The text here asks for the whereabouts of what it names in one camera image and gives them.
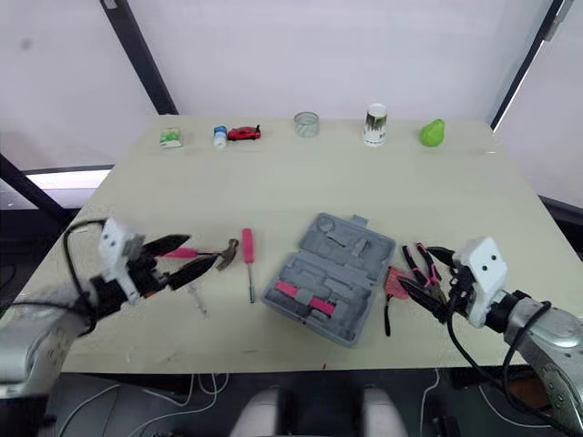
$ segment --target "white wall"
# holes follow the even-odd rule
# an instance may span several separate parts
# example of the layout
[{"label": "white wall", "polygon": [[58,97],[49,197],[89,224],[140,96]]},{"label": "white wall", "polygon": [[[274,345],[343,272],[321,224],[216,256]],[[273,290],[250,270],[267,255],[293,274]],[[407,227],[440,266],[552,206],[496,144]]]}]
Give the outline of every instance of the white wall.
[{"label": "white wall", "polygon": [[154,114],[98,0],[2,0],[0,151],[17,167],[112,164]]},{"label": "white wall", "polygon": [[[489,120],[550,0],[132,0],[179,111]],[[0,151],[111,164],[155,114],[98,0],[3,0]]]},{"label": "white wall", "polygon": [[496,130],[541,195],[583,208],[583,2],[528,70]]},{"label": "white wall", "polygon": [[549,0],[131,0],[179,112],[490,121]]}]

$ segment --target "red-handled pliers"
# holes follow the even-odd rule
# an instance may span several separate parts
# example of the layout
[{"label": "red-handled pliers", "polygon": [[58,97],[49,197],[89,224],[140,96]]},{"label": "red-handled pliers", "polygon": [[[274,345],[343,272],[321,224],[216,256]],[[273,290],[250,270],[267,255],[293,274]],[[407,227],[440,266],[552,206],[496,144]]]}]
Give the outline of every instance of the red-handled pliers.
[{"label": "red-handled pliers", "polygon": [[442,292],[441,285],[439,283],[439,281],[441,280],[441,275],[439,274],[437,268],[435,267],[434,260],[431,258],[431,255],[429,254],[429,252],[427,251],[423,244],[416,243],[415,246],[417,247],[417,250],[419,250],[419,253],[421,253],[421,256],[424,258],[425,263],[427,264],[427,268],[429,269],[429,276],[425,276],[421,269],[417,267],[413,259],[413,256],[409,251],[409,248],[403,246],[403,255],[405,261],[407,261],[409,268],[413,271],[415,279],[417,279],[419,285],[421,285],[425,290],[428,290],[429,294],[433,298],[446,304],[445,294]]}]

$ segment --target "hammer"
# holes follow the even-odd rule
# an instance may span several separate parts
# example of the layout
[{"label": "hammer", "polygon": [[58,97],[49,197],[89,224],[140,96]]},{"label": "hammer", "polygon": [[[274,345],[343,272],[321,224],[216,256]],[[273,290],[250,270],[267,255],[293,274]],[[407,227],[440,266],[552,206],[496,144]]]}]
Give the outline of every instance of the hammer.
[{"label": "hammer", "polygon": [[239,241],[237,239],[230,239],[229,246],[223,251],[217,252],[199,252],[196,249],[190,248],[178,248],[171,252],[165,253],[164,258],[196,258],[200,255],[205,256],[219,256],[222,261],[217,265],[217,270],[225,270],[234,260],[235,255],[237,255],[237,247],[239,246]]}]

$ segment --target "red toy car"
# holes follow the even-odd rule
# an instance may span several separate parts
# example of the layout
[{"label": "red toy car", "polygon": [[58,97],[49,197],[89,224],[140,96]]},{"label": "red toy car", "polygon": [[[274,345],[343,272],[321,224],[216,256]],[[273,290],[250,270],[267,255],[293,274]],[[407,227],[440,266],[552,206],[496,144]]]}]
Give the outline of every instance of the red toy car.
[{"label": "red toy car", "polygon": [[230,141],[237,141],[239,139],[257,139],[261,138],[261,131],[259,130],[259,125],[257,127],[237,127],[236,129],[231,129],[229,134],[227,134],[227,139]]}]

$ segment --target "clear cup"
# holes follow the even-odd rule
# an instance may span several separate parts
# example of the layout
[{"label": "clear cup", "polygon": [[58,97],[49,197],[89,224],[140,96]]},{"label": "clear cup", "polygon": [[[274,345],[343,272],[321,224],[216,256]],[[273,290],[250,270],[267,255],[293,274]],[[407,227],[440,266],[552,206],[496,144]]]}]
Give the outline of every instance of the clear cup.
[{"label": "clear cup", "polygon": [[320,133],[320,118],[313,112],[300,112],[293,118],[295,132],[302,138],[315,137]]}]

